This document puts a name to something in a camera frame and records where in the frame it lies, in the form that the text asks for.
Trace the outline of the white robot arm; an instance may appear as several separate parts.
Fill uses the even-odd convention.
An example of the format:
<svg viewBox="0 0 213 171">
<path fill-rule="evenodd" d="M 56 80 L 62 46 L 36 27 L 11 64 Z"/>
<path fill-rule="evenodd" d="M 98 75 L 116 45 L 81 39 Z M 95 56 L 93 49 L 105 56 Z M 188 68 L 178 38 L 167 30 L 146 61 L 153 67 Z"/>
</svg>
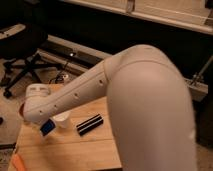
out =
<svg viewBox="0 0 213 171">
<path fill-rule="evenodd" d="M 167 55 L 151 45 L 108 57 L 54 93 L 45 84 L 29 85 L 23 118 L 43 125 L 101 97 L 124 171 L 198 171 L 189 88 Z"/>
</svg>

